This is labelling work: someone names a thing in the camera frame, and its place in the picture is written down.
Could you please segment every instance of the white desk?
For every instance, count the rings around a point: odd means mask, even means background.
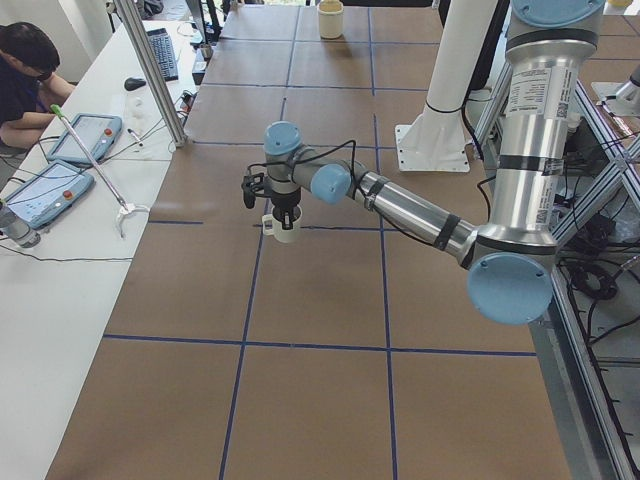
[[[191,78],[194,54],[183,22],[148,22],[165,27],[179,60],[180,80],[168,82],[172,98],[195,91]],[[148,86],[126,92],[127,77],[142,77],[135,52],[120,28],[100,53],[64,105],[69,118],[77,113],[108,113],[124,120],[124,133],[111,152],[132,143],[128,127],[146,132],[159,119]],[[133,102],[142,101],[143,115],[133,117]],[[44,136],[59,135],[54,122]],[[129,202],[151,206],[172,157],[166,129],[109,160],[104,169]],[[46,161],[34,148],[21,168],[37,172]],[[30,175],[16,172],[28,179]],[[17,188],[9,183],[4,197]],[[94,188],[56,220],[42,240],[27,253],[47,258],[132,257],[147,223],[146,214],[124,221],[126,238],[119,237],[115,218],[119,205],[96,178]],[[17,248],[7,240],[3,245]],[[58,449],[78,394],[102,337],[129,262],[38,262],[0,251],[0,285],[4,301],[0,321],[0,478],[44,478]]]

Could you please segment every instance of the table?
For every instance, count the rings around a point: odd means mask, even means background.
[[[355,138],[370,168],[484,221],[478,162],[396,166],[437,13],[344,20],[320,41],[313,8],[229,17],[48,479],[569,478],[528,330],[482,319],[452,258],[348,202],[305,194],[288,246],[256,226],[264,203],[242,206],[285,119],[319,150]]]
[[[194,54],[182,23],[149,22],[172,35],[179,57],[180,80],[167,85],[173,98],[194,91],[191,66]],[[124,120],[125,132],[110,153],[132,142],[126,128],[147,131],[160,113],[148,87],[126,92],[129,76],[142,76],[124,28],[118,29],[68,99],[64,112],[108,113]],[[133,118],[133,102],[140,99],[141,118]],[[59,135],[54,121],[44,136]],[[151,205],[172,156],[166,129],[149,137],[144,147],[129,149],[104,163],[103,168],[128,201]],[[21,169],[37,172],[46,161],[36,147]],[[18,171],[28,179],[30,174]],[[9,183],[6,195],[17,188]],[[41,242],[25,253],[40,258],[117,258],[133,256],[147,223],[147,215],[125,220],[126,238],[115,229],[118,204],[106,186],[96,185],[68,213],[42,233]],[[4,242],[4,246],[15,247]],[[0,251],[5,314],[0,325],[0,476],[12,479],[44,478],[89,370],[104,327],[125,278],[130,261],[38,262]]]

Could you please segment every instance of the grid line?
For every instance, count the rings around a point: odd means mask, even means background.
[[[131,342],[187,343],[200,345],[231,345],[237,347],[285,348],[298,350],[328,350],[352,352],[385,352],[419,355],[460,355],[474,357],[537,357],[535,352],[500,350],[463,350],[454,348],[376,347],[367,345],[328,345],[314,343],[263,342],[255,340],[221,340],[208,338],[156,337],[149,335],[125,335],[105,333],[103,338]]]

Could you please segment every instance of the green handle tip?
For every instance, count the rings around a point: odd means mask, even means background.
[[[60,105],[53,104],[51,105],[50,108],[51,108],[51,111],[55,113],[58,117],[60,118],[64,117],[64,114],[62,113],[62,109],[60,108]]]

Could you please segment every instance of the white wall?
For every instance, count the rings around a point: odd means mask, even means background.
[[[78,82],[111,37],[104,0],[0,0],[0,23],[31,22],[60,52],[58,73]]]

